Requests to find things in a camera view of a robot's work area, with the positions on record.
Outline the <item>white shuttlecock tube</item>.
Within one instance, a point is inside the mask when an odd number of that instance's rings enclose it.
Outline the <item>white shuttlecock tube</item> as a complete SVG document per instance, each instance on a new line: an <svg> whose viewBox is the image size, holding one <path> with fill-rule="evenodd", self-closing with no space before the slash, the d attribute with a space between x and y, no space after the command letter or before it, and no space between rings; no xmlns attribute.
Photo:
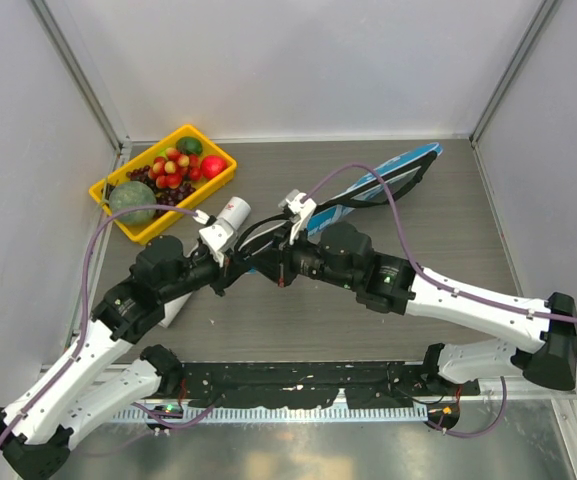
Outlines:
<svg viewBox="0 0 577 480"><path fill-rule="evenodd" d="M227 205L222 209L227 212L233 212L241 215L243 217L243 223L249 216L251 212L250 205L239 197L232 197ZM165 304L164 319L159 322L159 325L163 328L167 328L171 322L177 317L183 306L186 304L188 299L191 297L191 293L188 293L180 298L177 298L171 302Z"/></svg>

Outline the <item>blue racket bag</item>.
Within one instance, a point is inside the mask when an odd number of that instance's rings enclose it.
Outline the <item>blue racket bag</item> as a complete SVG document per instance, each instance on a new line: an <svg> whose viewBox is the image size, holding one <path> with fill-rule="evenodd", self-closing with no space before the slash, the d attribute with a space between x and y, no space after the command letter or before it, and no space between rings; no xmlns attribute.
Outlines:
<svg viewBox="0 0 577 480"><path fill-rule="evenodd" d="M317 203L306 229L300 235L310 239L354 211L386 205L389 199L401 199L421 182L441 153L440 144L430 143L366 171L341 193ZM227 255L236 256L248 265L248 269L253 269L250 257L266 249L276 249L281 241L288 240L290 227L288 215L280 209L279 214L247 228Z"/></svg>

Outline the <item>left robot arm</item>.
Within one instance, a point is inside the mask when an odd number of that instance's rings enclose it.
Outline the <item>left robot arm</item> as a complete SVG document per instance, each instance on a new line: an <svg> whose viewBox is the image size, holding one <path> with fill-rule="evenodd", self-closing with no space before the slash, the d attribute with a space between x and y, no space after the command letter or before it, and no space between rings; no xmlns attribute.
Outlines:
<svg viewBox="0 0 577 480"><path fill-rule="evenodd" d="M177 238L160 236L137 255L129 276L92 310L77 340L23 395L0 407L0 453L21 478L50 478L121 405L180 390L181 364L161 346L115 380L89 387L154 326L176 315L180 298L221 280L235 242L233 235L207 227L189 254Z"/></svg>

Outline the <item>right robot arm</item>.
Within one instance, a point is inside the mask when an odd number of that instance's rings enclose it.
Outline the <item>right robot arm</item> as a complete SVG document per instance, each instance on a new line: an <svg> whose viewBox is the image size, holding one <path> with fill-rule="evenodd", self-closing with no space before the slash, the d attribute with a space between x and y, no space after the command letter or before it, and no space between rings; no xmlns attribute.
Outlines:
<svg viewBox="0 0 577 480"><path fill-rule="evenodd" d="M567 295L530 299L457 282L376 251L368 235L346 222L326 228L317 243L305 233L293 241L276 233L264 245L251 264L281 287L302 275L354 292L375 312L435 318L489 335L478 343L428 347L420 381L433 394L506 375L551 390L576 387L577 327L569 321L575 304Z"/></svg>

